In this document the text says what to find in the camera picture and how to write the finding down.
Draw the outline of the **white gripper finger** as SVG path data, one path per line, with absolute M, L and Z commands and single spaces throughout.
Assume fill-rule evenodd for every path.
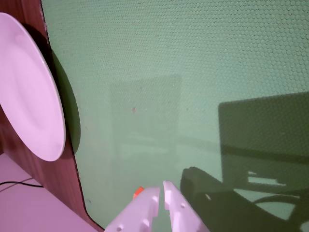
M 172 232 L 210 232 L 179 189 L 164 181 L 165 209 L 169 210 Z
M 159 187 L 139 187 L 133 200 L 105 228 L 105 232 L 151 232 L 153 218 L 158 216 Z

